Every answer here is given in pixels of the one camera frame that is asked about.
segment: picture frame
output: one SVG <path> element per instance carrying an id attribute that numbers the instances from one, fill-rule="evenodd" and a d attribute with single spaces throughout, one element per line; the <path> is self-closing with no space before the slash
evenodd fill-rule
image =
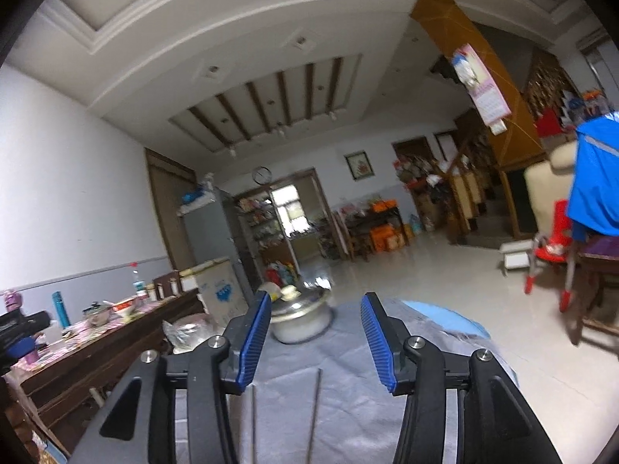
<path id="1" fill-rule="evenodd" d="M 344 155 L 344 157 L 351 170 L 353 180 L 359 181 L 360 179 L 374 176 L 372 164 L 369 163 L 368 154 L 364 151 L 349 153 L 348 155 Z"/>

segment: gray refrigerator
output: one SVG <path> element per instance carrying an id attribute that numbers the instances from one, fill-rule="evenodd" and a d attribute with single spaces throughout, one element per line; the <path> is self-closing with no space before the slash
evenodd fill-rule
<path id="1" fill-rule="evenodd" d="M 239 217 L 232 196 L 215 189 L 217 200 L 183 216 L 196 263 L 228 257 L 243 295 L 252 302 L 262 284 L 262 263 L 246 223 Z"/>

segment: gray tablecloth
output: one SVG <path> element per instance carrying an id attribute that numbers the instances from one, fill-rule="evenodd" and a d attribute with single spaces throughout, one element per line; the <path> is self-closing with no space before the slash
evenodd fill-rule
<path id="1" fill-rule="evenodd" d="M 512 377 L 492 341 L 443 330 L 434 321 L 399 300 L 383 300 L 388 315 L 406 323 L 411 334 L 423 336 L 445 352 L 470 355 L 491 349 Z M 392 462 L 406 396 L 394 398 L 376 374 L 361 326 L 360 304 L 335 308 L 332 326 L 300 345 L 284 345 L 268 336 L 256 370 L 256 455 L 251 450 L 251 389 L 230 396 L 230 417 L 242 463 L 304 463 L 318 368 L 323 370 L 313 441 L 313 463 L 379 464 Z M 457 401 L 448 391 L 443 462 L 455 462 Z M 185 393 L 177 393 L 176 445 L 179 464 L 189 462 Z"/>

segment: metal screw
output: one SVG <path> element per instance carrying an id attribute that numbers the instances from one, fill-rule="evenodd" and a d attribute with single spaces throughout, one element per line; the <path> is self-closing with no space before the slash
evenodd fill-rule
<path id="1" fill-rule="evenodd" d="M 206 344 L 212 349 L 219 349 L 219 347 L 223 347 L 227 343 L 228 339 L 222 334 L 216 334 L 206 341 Z"/>
<path id="2" fill-rule="evenodd" d="M 159 353 L 156 350 L 150 349 L 140 354 L 140 360 L 142 362 L 153 362 L 157 359 Z"/>
<path id="3" fill-rule="evenodd" d="M 487 349 L 476 350 L 475 355 L 477 356 L 477 359 L 479 359 L 479 361 L 484 362 L 490 361 L 490 359 L 494 358 L 492 352 L 488 351 Z"/>
<path id="4" fill-rule="evenodd" d="M 421 336 L 410 336 L 406 343 L 411 349 L 421 349 L 425 347 L 425 340 Z"/>

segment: transparent plastic bag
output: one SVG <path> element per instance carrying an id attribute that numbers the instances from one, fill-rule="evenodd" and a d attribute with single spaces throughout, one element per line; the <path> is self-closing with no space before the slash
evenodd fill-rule
<path id="1" fill-rule="evenodd" d="M 162 326 L 175 354 L 192 351 L 214 334 L 224 333 L 224 329 L 205 313 L 185 316 L 174 324 L 163 321 Z"/>

